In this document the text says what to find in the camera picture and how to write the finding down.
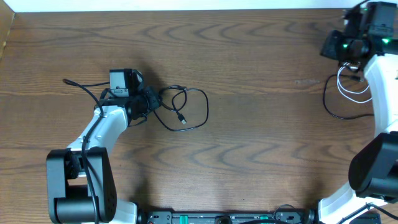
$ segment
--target white cable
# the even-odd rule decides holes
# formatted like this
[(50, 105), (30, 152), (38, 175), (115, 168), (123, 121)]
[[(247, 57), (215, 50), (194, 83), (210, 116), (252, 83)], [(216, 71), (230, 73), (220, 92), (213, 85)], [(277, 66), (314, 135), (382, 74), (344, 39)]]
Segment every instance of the white cable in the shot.
[(349, 100), (351, 100), (351, 101), (353, 101), (353, 102), (355, 102), (355, 103), (367, 103), (367, 102), (371, 101), (371, 100), (372, 100), (371, 97), (370, 97), (370, 99), (365, 100), (365, 101), (356, 101), (356, 100), (350, 98), (349, 96), (345, 95), (345, 94), (342, 92), (342, 90), (340, 89), (340, 87), (343, 88), (343, 86), (341, 86), (341, 84), (340, 84), (339, 76), (340, 76), (340, 73), (345, 69), (345, 66), (346, 66), (347, 64), (348, 64), (348, 63), (344, 63), (344, 65), (343, 65), (343, 66), (338, 70), (338, 72), (337, 72), (337, 89), (338, 89), (338, 91), (339, 91), (345, 98), (347, 98), (347, 99), (349, 99)]

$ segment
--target green light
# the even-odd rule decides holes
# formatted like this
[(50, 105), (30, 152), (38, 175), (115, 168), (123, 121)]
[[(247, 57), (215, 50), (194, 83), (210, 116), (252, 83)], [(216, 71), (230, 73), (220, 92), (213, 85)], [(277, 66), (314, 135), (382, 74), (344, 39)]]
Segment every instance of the green light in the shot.
[(390, 42), (390, 39), (381, 39), (385, 44), (388, 44)]

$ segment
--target wooden table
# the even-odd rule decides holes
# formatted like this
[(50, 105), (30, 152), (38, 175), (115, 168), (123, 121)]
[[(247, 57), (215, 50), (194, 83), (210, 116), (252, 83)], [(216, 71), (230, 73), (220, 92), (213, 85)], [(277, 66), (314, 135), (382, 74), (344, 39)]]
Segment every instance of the wooden table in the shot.
[[(340, 17), (337, 9), (17, 14), (0, 61), (0, 222), (50, 221), (45, 158), (78, 137), (94, 106), (62, 79), (106, 82), (110, 68), (139, 69), (157, 89), (201, 88), (210, 101), (197, 130), (170, 132), (151, 114), (122, 133), (110, 158), (118, 197), (177, 211), (310, 208), (348, 180), (374, 132), (373, 118), (342, 121), (322, 106), (337, 67), (319, 51)], [(372, 111), (340, 96), (334, 81), (327, 94), (335, 113)], [(202, 96), (189, 95), (187, 125), (205, 110)], [(181, 127), (174, 113), (159, 114)]]

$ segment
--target brown wooden surface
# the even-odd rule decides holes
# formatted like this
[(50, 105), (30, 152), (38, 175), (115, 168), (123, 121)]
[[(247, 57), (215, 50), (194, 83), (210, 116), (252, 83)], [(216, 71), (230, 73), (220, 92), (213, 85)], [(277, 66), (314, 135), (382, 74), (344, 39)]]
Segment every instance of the brown wooden surface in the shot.
[[(94, 105), (61, 80), (105, 82), (110, 68), (137, 68), (156, 88), (201, 88), (210, 101), (200, 129), (172, 133), (152, 114), (122, 133), (110, 158), (118, 197), (196, 211), (310, 207), (328, 197), (374, 131), (372, 118), (341, 121), (322, 106), (336, 62), (319, 50), (340, 17), (336, 9), (18, 14), (0, 62), (0, 222), (49, 222), (45, 158), (83, 131)], [(327, 103), (342, 115), (372, 111), (342, 98), (335, 81)], [(175, 114), (159, 114), (179, 126)], [(203, 97), (190, 95), (184, 115), (201, 122)]]
[(13, 18), (14, 11), (3, 0), (0, 0), (0, 59), (6, 46)]

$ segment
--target white wall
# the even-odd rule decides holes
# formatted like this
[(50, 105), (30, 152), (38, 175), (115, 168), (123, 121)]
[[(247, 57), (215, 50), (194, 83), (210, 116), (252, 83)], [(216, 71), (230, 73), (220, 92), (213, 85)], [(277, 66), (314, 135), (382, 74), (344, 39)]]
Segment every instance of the white wall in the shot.
[(350, 8), (362, 0), (4, 0), (14, 12)]

